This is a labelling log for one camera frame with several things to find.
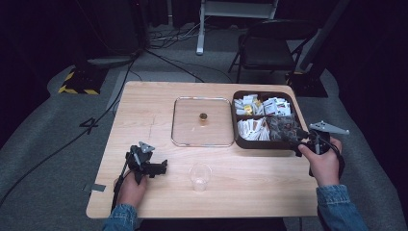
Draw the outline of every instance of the dark background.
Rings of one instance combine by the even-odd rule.
[[[97,1],[97,4],[79,1],[93,28],[75,1],[60,1],[57,9],[64,9],[61,14],[50,12],[50,2],[7,0],[0,3],[3,56],[0,147],[49,97],[47,83],[52,77],[81,57],[93,59],[115,54],[95,33],[110,47],[126,53],[146,39],[143,31],[146,23],[152,26],[168,23],[166,0],[116,1],[111,6],[110,1]],[[337,3],[334,0],[280,0],[276,17],[311,19],[323,26]],[[336,78],[340,98],[394,183],[405,217],[408,206],[408,189],[404,183],[408,177],[408,161],[403,148],[408,117],[404,68],[408,54],[407,7],[402,0],[350,1],[315,56],[310,71],[312,77],[318,78],[327,68]],[[172,0],[171,8],[175,27],[198,22],[199,0]],[[61,21],[56,18],[67,19],[64,23],[70,26],[61,28]],[[69,37],[73,40],[62,36],[69,28],[74,28]]]

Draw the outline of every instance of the black chair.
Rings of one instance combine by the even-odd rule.
[[[248,28],[245,35],[238,39],[239,49],[228,73],[234,65],[238,66],[237,84],[240,81],[241,69],[256,70],[289,70],[291,76],[297,66],[303,46],[316,34],[315,23],[305,20],[268,19]],[[288,40],[299,40],[301,43],[293,50]]]

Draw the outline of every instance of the black cable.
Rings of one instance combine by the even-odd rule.
[[[191,30],[191,29],[180,29],[180,31],[182,31],[182,30],[183,30],[183,33],[185,33],[185,32],[187,32],[187,31],[189,31],[189,30]],[[149,31],[149,33],[150,33],[150,34],[155,34],[155,35],[154,35],[154,36],[155,36],[155,39],[160,39],[160,38],[164,38],[164,37],[165,37],[165,36],[163,36],[162,32],[168,32],[168,31],[170,31],[170,33],[168,33],[167,35],[171,34],[171,32],[173,32],[174,29],[171,29],[171,30],[160,30],[160,31]]]
[[[139,79],[143,82],[143,80],[141,79],[141,77],[139,76],[139,74],[138,73],[136,73],[135,71],[130,71],[131,73],[133,73],[133,74],[135,74],[135,75],[137,75],[138,77],[139,77]]]
[[[303,219],[299,218],[299,231],[303,230]]]
[[[78,5],[79,9],[81,10],[82,15],[85,17],[85,19],[87,20],[89,26],[91,27],[91,29],[93,30],[93,33],[96,35],[96,37],[99,39],[100,42],[102,42],[102,44],[110,51],[118,54],[118,55],[134,55],[138,50],[136,50],[134,53],[121,53],[121,52],[117,52],[116,50],[124,50],[124,49],[113,49],[111,48],[108,44],[106,44],[106,42],[99,36],[99,34],[97,33],[95,27],[93,26],[92,22],[90,21],[89,17],[87,16],[84,8],[82,8],[81,4],[78,2],[78,0],[75,0],[76,4]]]
[[[123,80],[122,86],[119,90],[119,93],[117,94],[114,102],[111,104],[111,106],[98,118],[96,119],[90,126],[89,128],[87,128],[86,130],[84,130],[83,132],[81,132],[77,137],[75,137],[74,139],[72,139],[71,141],[69,141],[68,143],[66,143],[65,145],[63,145],[61,148],[59,148],[57,151],[53,152],[51,155],[47,156],[46,158],[44,158],[42,161],[40,161],[38,164],[36,164],[35,166],[33,166],[30,170],[28,170],[26,173],[24,173],[24,175],[22,175],[13,185],[11,188],[9,188],[9,190],[6,192],[6,194],[2,197],[1,201],[0,201],[0,208],[3,206],[4,202],[6,201],[6,198],[9,196],[9,194],[14,190],[14,188],[25,178],[27,177],[31,172],[33,172],[35,169],[37,169],[39,166],[41,166],[43,163],[45,163],[46,161],[48,161],[50,158],[52,158],[53,156],[57,155],[58,153],[60,153],[62,150],[64,150],[65,148],[67,148],[68,146],[70,146],[71,144],[73,144],[74,142],[76,142],[78,139],[80,139],[84,134],[86,134],[86,132],[91,129],[97,122],[99,122],[99,120],[101,120],[107,113],[108,111],[111,109],[111,107],[114,106],[116,100],[118,99],[118,97],[120,96],[120,93],[122,92],[125,84],[126,84],[126,79],[127,76],[129,74],[130,68],[132,67],[133,63],[135,62],[136,59],[134,59],[132,61],[132,63],[128,66],[128,69],[126,71],[126,75],[125,78]]]
[[[333,149],[333,151],[336,153],[336,156],[339,158],[342,154],[339,151],[339,148],[337,148],[336,145],[334,145],[333,143],[326,141],[325,139],[319,139],[320,141],[326,143],[331,149]]]
[[[187,34],[189,34],[190,31],[193,31],[192,35],[187,36]],[[151,49],[168,48],[168,47],[172,46],[174,43],[176,43],[178,41],[185,41],[185,40],[191,39],[192,37],[195,37],[196,36],[196,34],[195,34],[196,31],[197,31],[196,28],[192,28],[192,29],[189,29],[184,35],[181,35],[180,30],[179,30],[179,32],[176,35],[173,35],[171,37],[166,36],[162,45],[160,45],[160,46],[159,45],[150,45],[150,48]]]
[[[125,162],[125,165],[123,166],[122,172],[120,173],[119,177],[117,178],[117,182],[116,182],[115,188],[114,188],[114,199],[112,200],[111,212],[116,207],[117,197],[119,196],[120,188],[121,188],[121,186],[123,184],[123,181],[125,179],[125,176],[123,174],[125,173],[125,170],[127,168],[128,161],[129,161],[129,158],[126,158],[126,162]]]
[[[97,67],[97,68],[106,68],[106,69],[111,69],[111,68],[116,68],[116,67],[120,67],[126,64],[129,64],[133,61],[133,56],[129,57],[129,60],[125,60],[125,61],[118,61],[118,62],[111,62],[111,63],[106,63],[106,64],[97,64],[97,63],[90,63],[89,64]]]
[[[149,53],[150,55],[156,56],[157,58],[159,58],[159,59],[165,61],[166,63],[171,64],[171,65],[174,65],[175,67],[177,67],[177,68],[179,68],[179,69],[185,71],[186,73],[190,74],[192,77],[194,77],[194,78],[196,78],[197,80],[201,81],[201,83],[205,83],[204,80],[202,80],[200,77],[198,77],[198,76],[194,75],[193,73],[187,71],[185,68],[181,67],[180,65],[176,65],[176,64],[174,64],[174,63],[172,63],[172,62],[170,62],[170,61],[168,61],[168,60],[162,58],[161,56],[159,56],[159,55],[157,55],[157,54],[155,54],[155,53],[153,53],[153,52],[151,52],[151,51],[149,51],[149,50],[147,50],[147,49],[144,49],[144,50],[145,50],[147,53]]]
[[[114,117],[116,117],[115,107],[116,107],[116,105],[118,105],[119,103],[120,103],[120,100],[117,101],[117,102],[114,104],[114,107],[112,108],[112,114],[114,115]]]
[[[180,64],[188,64],[188,63],[184,63],[184,62],[181,62],[181,61],[172,60],[172,59],[170,59],[170,58],[168,58],[168,57],[164,57],[164,56],[162,56],[162,57],[163,57],[164,59],[167,59],[167,60],[170,60],[170,61],[173,61],[173,62],[178,62],[178,63],[180,63]],[[211,69],[211,70],[218,71],[218,72],[222,73],[223,75],[225,75],[225,76],[229,79],[229,81],[233,84],[232,79],[231,79],[227,74],[225,74],[224,72],[222,72],[221,70],[218,70],[218,69],[215,69],[215,68],[206,66],[206,65],[201,65],[201,64],[189,64],[189,65],[201,66],[201,67],[204,67],[204,68],[209,68],[209,69]]]
[[[149,32],[149,34],[150,34],[150,39],[161,38],[163,36],[162,32],[160,32],[160,31],[157,31],[157,32],[151,31],[151,32]]]

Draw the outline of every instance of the open box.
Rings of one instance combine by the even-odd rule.
[[[269,98],[277,97],[283,98],[288,103],[290,103],[291,112],[293,114],[293,119],[297,123],[298,128],[305,130],[305,128],[301,127],[301,123],[299,117],[297,115],[297,111],[293,106],[293,100],[289,95],[284,92],[276,92],[276,91],[248,91],[248,90],[240,90],[234,93],[233,101],[235,99],[243,99],[244,96],[250,94],[257,94],[258,99],[261,102],[268,100]],[[290,145],[286,141],[248,141],[240,136],[238,131],[238,122],[240,120],[248,120],[248,119],[259,119],[262,117],[273,117],[274,115],[237,115],[237,108],[235,103],[232,103],[232,117],[233,117],[233,127],[234,127],[234,135],[235,141],[237,145],[241,148],[245,149],[290,149]]]

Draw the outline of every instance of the blue jeans sleeve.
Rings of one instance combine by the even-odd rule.
[[[124,230],[133,231],[136,228],[137,212],[128,204],[116,205],[111,215],[105,220],[104,231]]]
[[[344,185],[317,188],[318,208],[330,230],[369,230]]]

